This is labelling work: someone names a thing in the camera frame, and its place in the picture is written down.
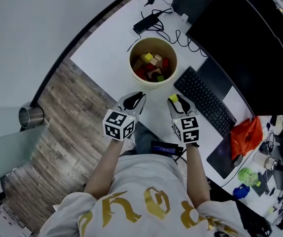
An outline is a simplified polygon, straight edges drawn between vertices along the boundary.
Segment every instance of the mouse pad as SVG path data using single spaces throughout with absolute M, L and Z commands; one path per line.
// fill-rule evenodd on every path
M 207 157 L 207 162 L 225 179 L 235 168 L 231 160 L 230 133 L 225 135 L 221 143 Z

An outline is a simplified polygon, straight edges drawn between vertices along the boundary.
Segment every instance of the white t-shirt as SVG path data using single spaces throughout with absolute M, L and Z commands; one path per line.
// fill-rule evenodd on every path
M 40 237 L 248 237 L 233 201 L 197 209 L 176 163 L 160 155 L 119 158 L 109 194 L 72 193 L 46 221 Z

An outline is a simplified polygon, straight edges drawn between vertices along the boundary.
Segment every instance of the red block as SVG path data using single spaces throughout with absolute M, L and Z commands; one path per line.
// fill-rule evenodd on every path
M 147 69 L 148 71 L 153 71 L 153 70 L 156 69 L 156 67 L 155 67 L 154 65 L 152 65 L 151 63 L 148 63 L 148 64 L 146 65 L 146 69 Z
M 140 68 L 138 69 L 137 71 L 135 71 L 135 74 L 140 78 L 140 79 L 143 79 L 143 80 L 146 80 L 144 74 L 146 73 L 146 69 L 145 68 Z
M 162 71 L 166 71 L 169 69 L 169 60 L 165 58 L 162 62 Z

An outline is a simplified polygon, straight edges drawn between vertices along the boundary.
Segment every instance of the desk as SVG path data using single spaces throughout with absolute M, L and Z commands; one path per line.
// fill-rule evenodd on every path
M 161 0 L 155 0 L 153 5 L 144 7 L 147 1 L 132 0 L 123 6 L 95 30 L 74 53 L 71 60 L 115 100 L 134 91 L 146 93 L 147 102 L 140 116 L 140 121 L 163 141 L 179 144 L 178 138 L 171 129 L 171 116 L 167 106 L 167 99 L 170 95 L 178 93 L 173 84 L 181 74 L 189 66 L 198 70 L 206 58 L 200 52 L 192 53 L 187 47 L 181 47 L 176 43 L 173 45 L 178 59 L 178 72 L 175 78 L 152 91 L 140 88 L 135 84 L 129 72 L 129 52 L 126 52 L 131 44 L 138 39 L 138 35 L 133 31 L 133 25 L 142 19 L 141 11 L 144 16 L 147 16 L 152 9 L 164 10 L 168 8 Z M 180 16 L 176 13 L 162 14 L 160 20 L 163 22 L 165 32 L 171 37 L 172 41 L 175 40 L 175 31 L 179 29 L 182 32 L 180 42 L 187 42 L 184 33 L 189 29 L 190 25 L 184 24 Z M 142 38 L 162 38 L 156 32 L 147 31 L 142 33 L 141 36 Z M 195 50 L 195 48 L 197 49 L 197 46 L 192 43 L 191 49 Z M 252 116 L 234 87 L 230 89 L 223 102 L 237 119 L 237 124 Z M 222 186 L 235 175 L 237 170 L 232 171 L 224 180 L 206 161 L 207 157 L 221 142 L 222 137 L 202 115 L 198 116 L 198 124 L 200 126 L 200 154 L 205 173 L 216 184 Z M 253 156 L 249 157 L 243 165 L 252 164 L 252 158 Z M 232 194 L 233 189 L 240 185 L 241 182 L 235 177 L 224 188 Z M 253 190 L 250 192 L 250 199 L 258 201 L 257 194 Z M 251 209 L 256 212 L 259 211 L 256 210 L 256 206 L 252 206 Z

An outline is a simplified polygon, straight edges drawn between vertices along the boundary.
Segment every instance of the metal cup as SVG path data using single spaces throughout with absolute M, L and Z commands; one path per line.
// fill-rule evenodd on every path
M 23 128 L 42 124 L 44 112 L 41 107 L 22 107 L 19 111 L 19 122 Z

